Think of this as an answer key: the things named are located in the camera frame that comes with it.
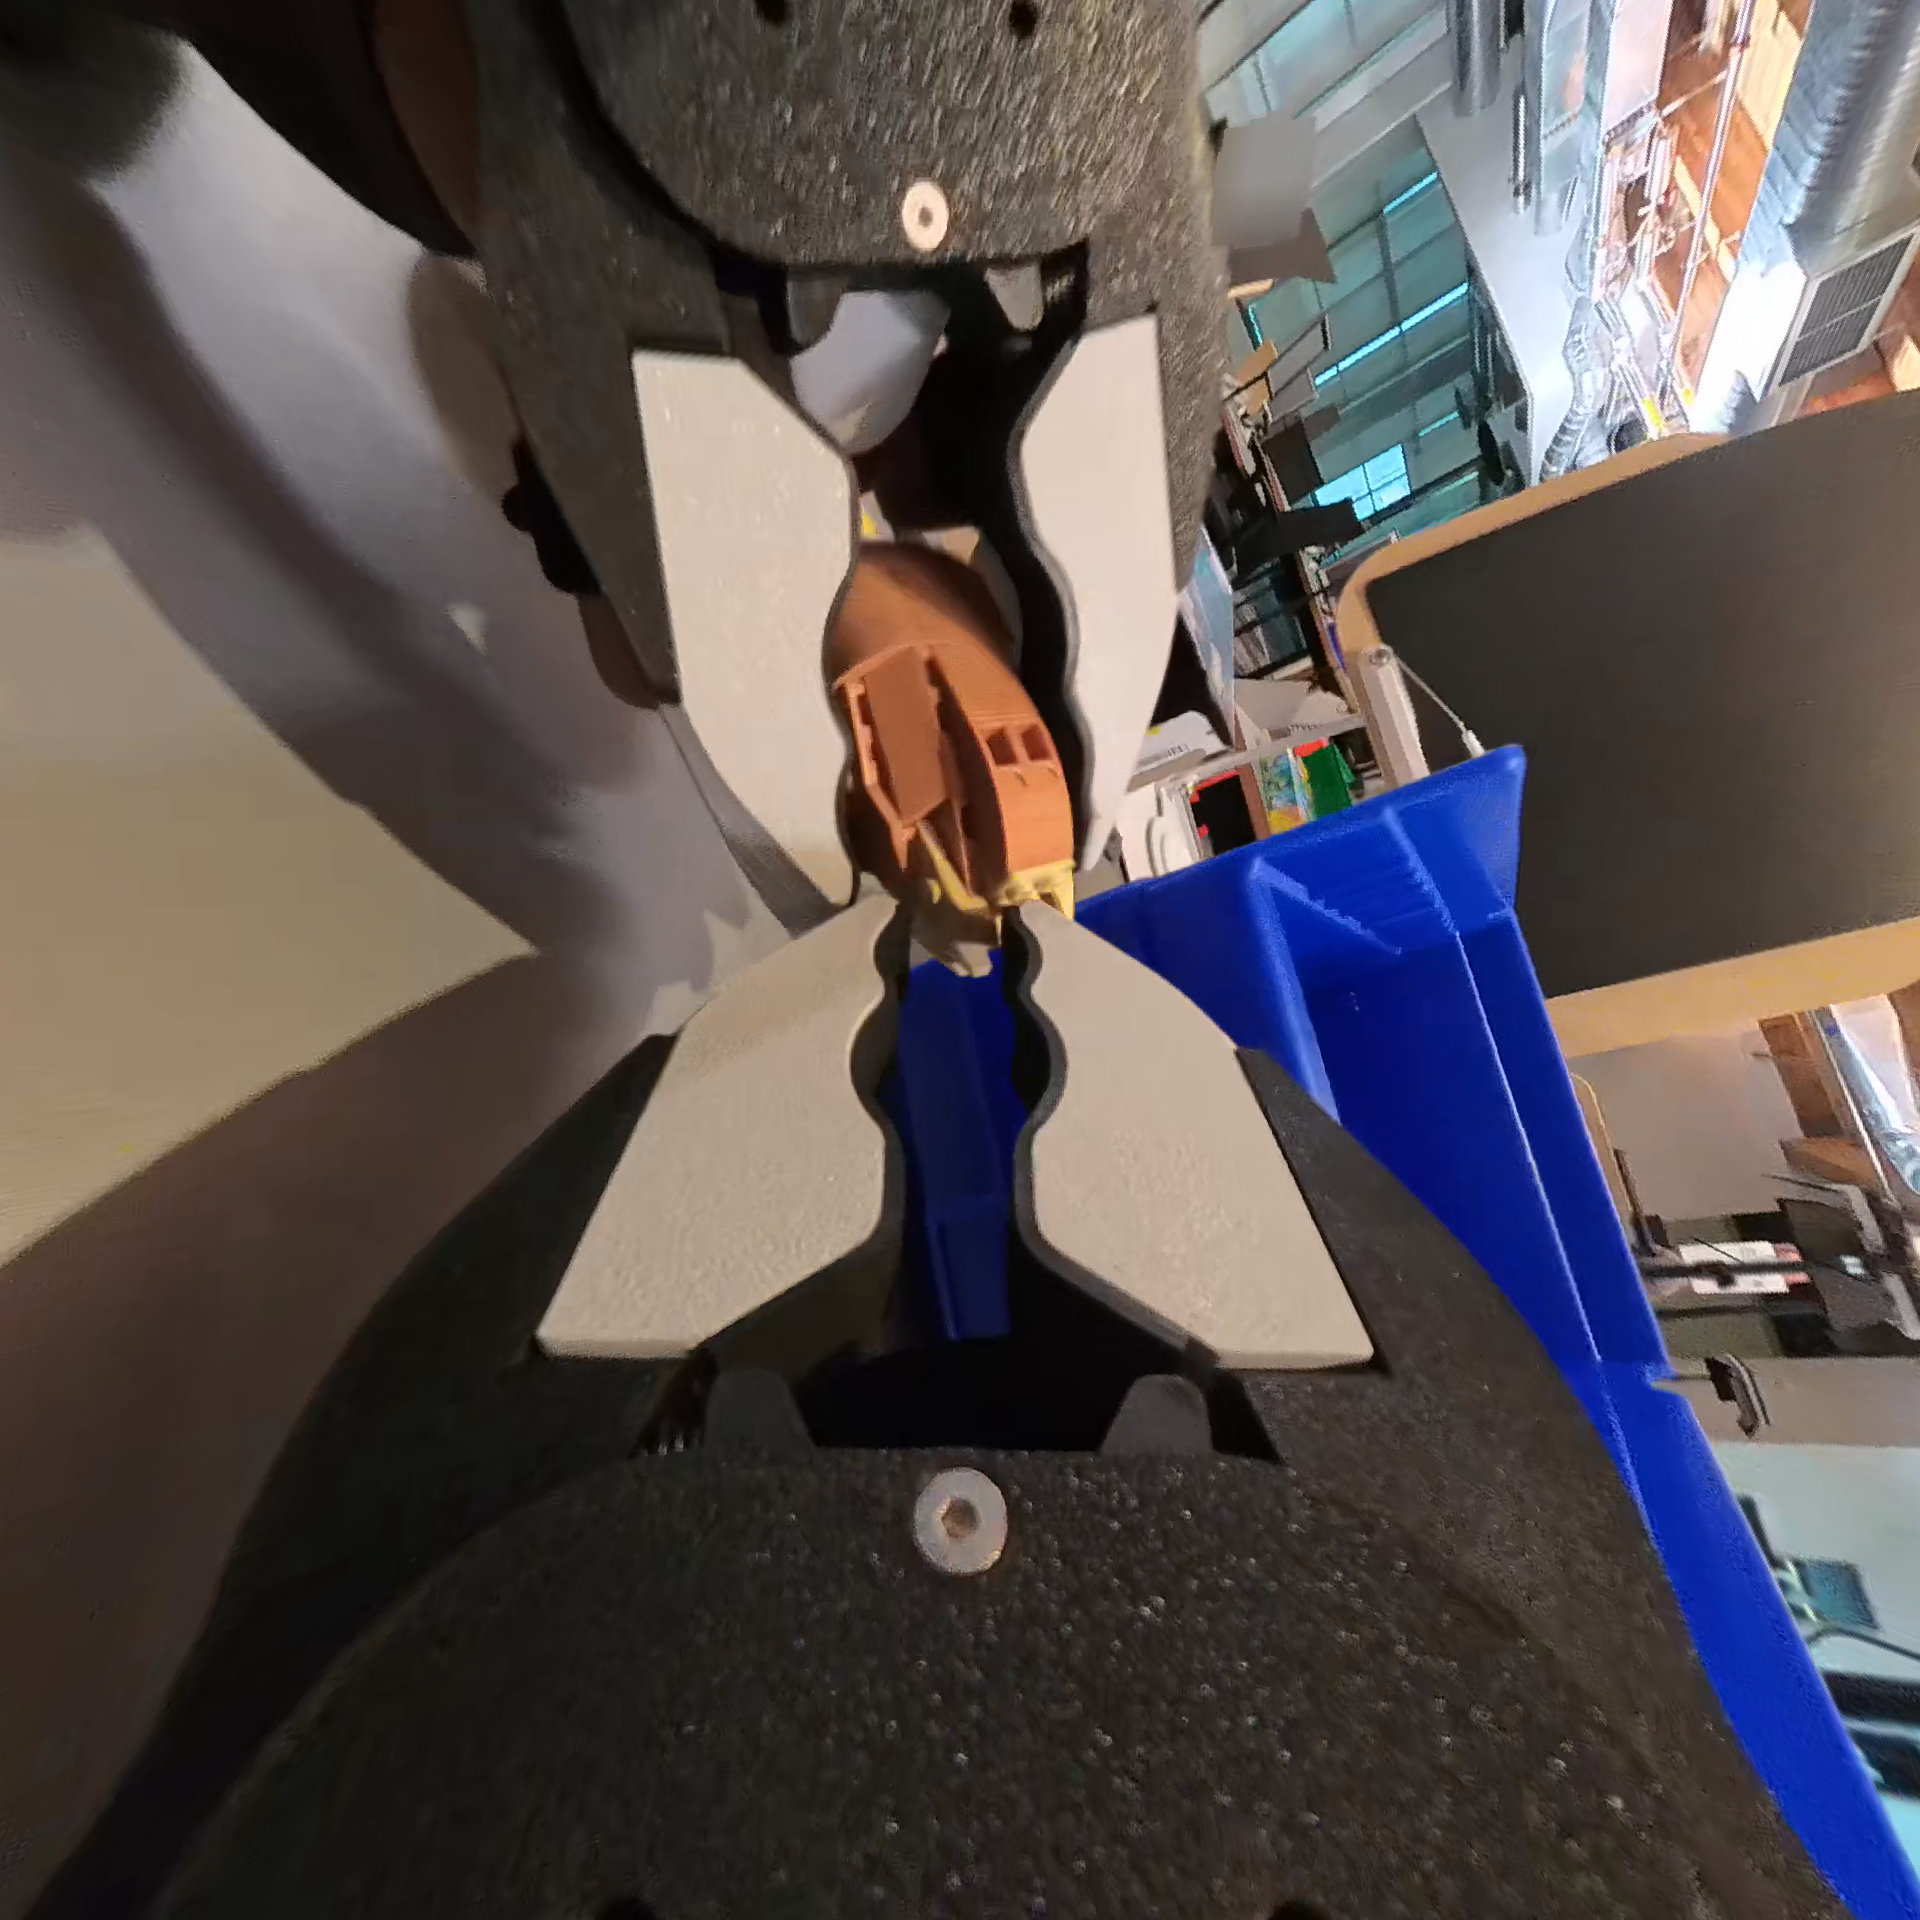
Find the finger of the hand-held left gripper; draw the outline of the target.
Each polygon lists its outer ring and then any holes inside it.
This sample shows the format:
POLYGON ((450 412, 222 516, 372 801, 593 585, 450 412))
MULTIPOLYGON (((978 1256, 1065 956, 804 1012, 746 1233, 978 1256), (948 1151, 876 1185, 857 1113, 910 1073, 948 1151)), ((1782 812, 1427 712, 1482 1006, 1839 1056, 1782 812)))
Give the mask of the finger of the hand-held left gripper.
POLYGON ((1030 685, 1073 799, 1073 860, 1092 869, 1136 774, 1179 599, 1155 315, 1063 347, 1017 422, 1030 685))
POLYGON ((848 724, 825 665, 857 558, 852 471, 802 409, 724 355, 636 350, 641 441, 680 741, 755 891, 786 929, 857 895, 848 724))

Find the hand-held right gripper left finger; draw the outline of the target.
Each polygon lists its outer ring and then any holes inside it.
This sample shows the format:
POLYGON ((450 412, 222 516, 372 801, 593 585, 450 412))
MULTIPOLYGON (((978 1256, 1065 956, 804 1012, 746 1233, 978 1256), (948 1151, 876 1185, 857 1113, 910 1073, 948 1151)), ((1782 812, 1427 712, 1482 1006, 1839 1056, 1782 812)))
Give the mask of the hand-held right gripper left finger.
POLYGON ((881 1350, 906 1233, 881 1078, 908 945, 894 899, 857 899, 683 1023, 538 1326, 547 1357, 881 1350))

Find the black panel with wooden rim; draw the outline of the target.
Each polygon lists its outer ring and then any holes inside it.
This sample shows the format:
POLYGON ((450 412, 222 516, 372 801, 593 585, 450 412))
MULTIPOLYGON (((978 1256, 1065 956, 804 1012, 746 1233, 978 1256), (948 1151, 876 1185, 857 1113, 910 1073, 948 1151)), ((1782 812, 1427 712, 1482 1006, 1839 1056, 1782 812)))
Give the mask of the black panel with wooden rim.
POLYGON ((1414 750, 1528 759, 1519 919, 1571 1057, 1918 976, 1918 395, 1649 441, 1344 585, 1414 750))

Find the silver ventilation duct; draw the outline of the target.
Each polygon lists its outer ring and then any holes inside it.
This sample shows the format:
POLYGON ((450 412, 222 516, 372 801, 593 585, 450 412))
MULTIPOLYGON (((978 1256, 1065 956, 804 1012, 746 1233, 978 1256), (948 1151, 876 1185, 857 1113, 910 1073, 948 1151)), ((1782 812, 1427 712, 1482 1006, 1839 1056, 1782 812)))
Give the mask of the silver ventilation duct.
POLYGON ((1734 430, 1876 342, 1916 257, 1916 149, 1918 4, 1814 4, 1716 335, 1734 430))

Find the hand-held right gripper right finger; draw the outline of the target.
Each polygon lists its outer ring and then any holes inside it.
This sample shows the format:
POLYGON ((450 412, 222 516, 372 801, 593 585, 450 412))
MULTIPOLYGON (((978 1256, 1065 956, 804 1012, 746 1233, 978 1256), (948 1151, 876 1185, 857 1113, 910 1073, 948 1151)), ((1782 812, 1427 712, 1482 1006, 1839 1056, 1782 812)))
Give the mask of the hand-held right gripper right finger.
POLYGON ((1362 1366, 1377 1347, 1231 1033, 1044 903, 1003 923, 1038 1085, 1016 1151, 1024 1240, 1070 1287, 1234 1372, 1362 1366))

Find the person's left hand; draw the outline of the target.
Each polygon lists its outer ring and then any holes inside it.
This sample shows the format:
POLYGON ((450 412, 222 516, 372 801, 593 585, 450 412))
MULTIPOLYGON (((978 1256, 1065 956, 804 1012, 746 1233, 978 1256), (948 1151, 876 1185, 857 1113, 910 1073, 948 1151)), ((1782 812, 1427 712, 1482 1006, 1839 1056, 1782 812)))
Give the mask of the person's left hand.
POLYGON ((602 593, 577 600, 587 652, 599 680, 627 705, 641 711, 676 708, 682 696, 664 689, 642 670, 642 661, 617 611, 602 593))

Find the orange and tan toy segment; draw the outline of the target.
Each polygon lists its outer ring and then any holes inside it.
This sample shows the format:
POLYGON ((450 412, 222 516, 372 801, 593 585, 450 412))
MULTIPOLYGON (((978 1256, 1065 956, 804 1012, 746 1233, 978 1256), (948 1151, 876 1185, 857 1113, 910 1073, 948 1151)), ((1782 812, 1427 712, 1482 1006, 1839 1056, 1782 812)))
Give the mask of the orange and tan toy segment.
POLYGON ((923 543, 859 549, 825 652, 850 760, 841 819, 863 878, 927 956, 986 976, 1020 904, 1073 916, 1065 759, 977 572, 923 543))

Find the blue plastic bin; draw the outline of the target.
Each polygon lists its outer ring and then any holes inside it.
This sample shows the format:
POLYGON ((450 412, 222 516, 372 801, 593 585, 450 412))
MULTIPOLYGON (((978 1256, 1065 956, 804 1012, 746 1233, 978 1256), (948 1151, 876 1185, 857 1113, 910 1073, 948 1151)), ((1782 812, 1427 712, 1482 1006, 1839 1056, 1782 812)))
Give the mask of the blue plastic bin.
POLYGON ((1377 1359, 1010 1496, 859 1845, 878 1912, 1916 1915, 1690 1408, 1514 910, 1523 760, 1092 900, 1307 1100, 1377 1359))

